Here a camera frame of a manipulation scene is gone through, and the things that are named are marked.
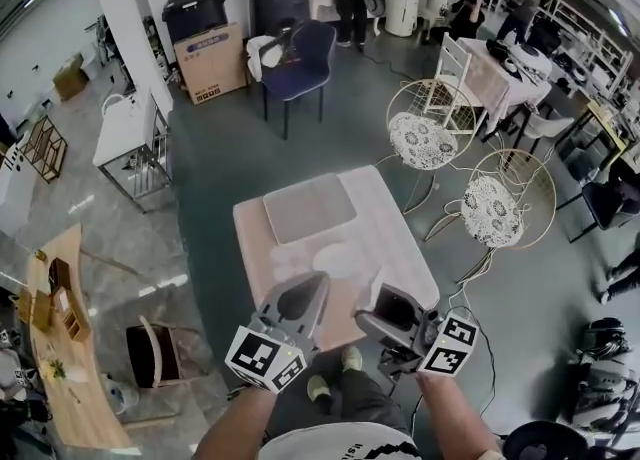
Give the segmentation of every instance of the small wooden box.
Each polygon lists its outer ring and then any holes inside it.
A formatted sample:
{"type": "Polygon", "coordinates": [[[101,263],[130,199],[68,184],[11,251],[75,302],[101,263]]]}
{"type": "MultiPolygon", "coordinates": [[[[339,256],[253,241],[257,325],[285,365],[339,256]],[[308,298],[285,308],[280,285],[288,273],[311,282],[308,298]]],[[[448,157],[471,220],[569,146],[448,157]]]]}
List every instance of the small wooden box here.
{"type": "Polygon", "coordinates": [[[91,328],[80,310],[73,291],[60,287],[53,296],[56,309],[60,312],[62,323],[72,341],[83,342],[89,337],[91,328]]]}
{"type": "Polygon", "coordinates": [[[71,287],[69,265],[57,257],[51,261],[51,266],[49,266],[49,285],[51,286],[52,295],[60,288],[71,287]]]}
{"type": "Polygon", "coordinates": [[[31,324],[45,334],[51,326],[51,298],[42,291],[36,291],[31,324]]]}

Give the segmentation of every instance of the shoe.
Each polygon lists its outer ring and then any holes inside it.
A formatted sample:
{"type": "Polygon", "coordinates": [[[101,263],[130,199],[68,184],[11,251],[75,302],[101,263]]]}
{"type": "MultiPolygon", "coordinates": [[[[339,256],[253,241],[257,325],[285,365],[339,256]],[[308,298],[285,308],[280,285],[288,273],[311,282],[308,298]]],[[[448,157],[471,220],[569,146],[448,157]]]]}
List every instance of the shoe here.
{"type": "Polygon", "coordinates": [[[603,291],[602,293],[600,293],[599,300],[602,305],[607,305],[611,301],[611,295],[608,291],[603,291]]]}
{"type": "Polygon", "coordinates": [[[311,401],[316,401],[321,395],[331,396],[331,391],[324,378],[313,375],[307,382],[307,395],[311,401]]]}
{"type": "Polygon", "coordinates": [[[347,346],[342,350],[342,372],[362,371],[362,354],[355,346],[347,346]]]}

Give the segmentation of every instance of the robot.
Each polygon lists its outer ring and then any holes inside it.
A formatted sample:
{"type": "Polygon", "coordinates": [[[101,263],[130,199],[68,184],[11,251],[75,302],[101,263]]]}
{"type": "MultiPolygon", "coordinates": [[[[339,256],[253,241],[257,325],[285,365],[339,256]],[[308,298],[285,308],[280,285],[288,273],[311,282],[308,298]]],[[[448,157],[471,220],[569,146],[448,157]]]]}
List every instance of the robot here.
{"type": "MultiPolygon", "coordinates": [[[[373,281],[354,310],[360,328],[385,346],[380,370],[397,382],[402,373],[431,371],[455,376],[468,360],[478,327],[449,313],[425,311],[402,290],[373,281]]],[[[247,383],[279,393],[318,353],[315,337],[329,297],[324,272],[275,286],[247,327],[239,327],[225,363],[247,383]]]]}

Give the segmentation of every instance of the navy blue chair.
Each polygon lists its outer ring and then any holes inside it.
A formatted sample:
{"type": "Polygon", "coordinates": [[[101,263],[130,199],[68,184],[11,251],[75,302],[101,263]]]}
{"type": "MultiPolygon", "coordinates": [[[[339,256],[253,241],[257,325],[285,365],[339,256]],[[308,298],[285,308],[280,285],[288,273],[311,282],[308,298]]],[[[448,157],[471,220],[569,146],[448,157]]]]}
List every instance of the navy blue chair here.
{"type": "Polygon", "coordinates": [[[319,122],[322,122],[324,85],[331,78],[331,60],[335,51],[336,30],[333,26],[310,21],[295,32],[291,43],[297,59],[266,70],[262,75],[264,120],[269,120],[269,94],[284,102],[284,139],[289,135],[289,103],[320,89],[319,122]]]}

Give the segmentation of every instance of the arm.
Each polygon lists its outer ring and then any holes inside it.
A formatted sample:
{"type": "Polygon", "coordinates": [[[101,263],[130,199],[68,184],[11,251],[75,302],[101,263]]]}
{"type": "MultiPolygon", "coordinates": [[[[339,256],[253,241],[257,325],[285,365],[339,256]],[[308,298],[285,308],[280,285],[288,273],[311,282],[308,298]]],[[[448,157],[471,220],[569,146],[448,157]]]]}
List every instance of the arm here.
{"type": "Polygon", "coordinates": [[[471,11],[471,15],[469,16],[469,22],[471,23],[478,22],[478,18],[480,17],[480,9],[482,8],[483,3],[484,3],[484,0],[476,0],[476,4],[473,7],[473,10],[471,11]]]}
{"type": "Polygon", "coordinates": [[[453,378],[425,374],[417,378],[445,459],[478,460],[487,451],[500,451],[453,378]]]}
{"type": "Polygon", "coordinates": [[[204,436],[194,459],[255,460],[276,398],[254,387],[242,391],[204,436]]]}

